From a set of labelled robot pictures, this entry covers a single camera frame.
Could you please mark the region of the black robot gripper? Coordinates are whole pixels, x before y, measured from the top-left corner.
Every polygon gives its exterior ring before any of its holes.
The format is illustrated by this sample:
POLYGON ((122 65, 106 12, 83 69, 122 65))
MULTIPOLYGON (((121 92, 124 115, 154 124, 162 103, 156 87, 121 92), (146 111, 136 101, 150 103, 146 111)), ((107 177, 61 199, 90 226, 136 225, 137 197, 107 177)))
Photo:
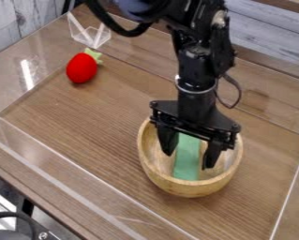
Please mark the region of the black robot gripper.
POLYGON ((177 100, 154 100, 150 103, 152 122, 157 126, 162 151, 170 156, 180 143, 180 133, 209 142, 202 169, 216 166, 224 150, 236 147, 241 126, 216 106, 217 84, 205 91, 178 90, 177 100))

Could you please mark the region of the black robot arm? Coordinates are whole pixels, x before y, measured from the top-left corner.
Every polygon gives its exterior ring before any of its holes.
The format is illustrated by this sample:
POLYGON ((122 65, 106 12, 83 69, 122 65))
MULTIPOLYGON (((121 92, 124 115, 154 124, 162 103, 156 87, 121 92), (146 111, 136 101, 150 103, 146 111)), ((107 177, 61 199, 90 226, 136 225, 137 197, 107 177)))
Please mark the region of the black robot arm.
POLYGON ((218 110, 217 88, 234 67, 236 50, 230 42, 230 16, 226 0, 115 0, 126 16, 138 22, 126 29, 99 0, 86 0, 90 11, 106 27, 128 38, 141 36, 160 21, 168 24, 178 59, 177 100, 150 103, 152 123, 166 155, 188 134, 209 143, 202 167, 212 169, 221 153, 236 146, 241 126, 218 110))

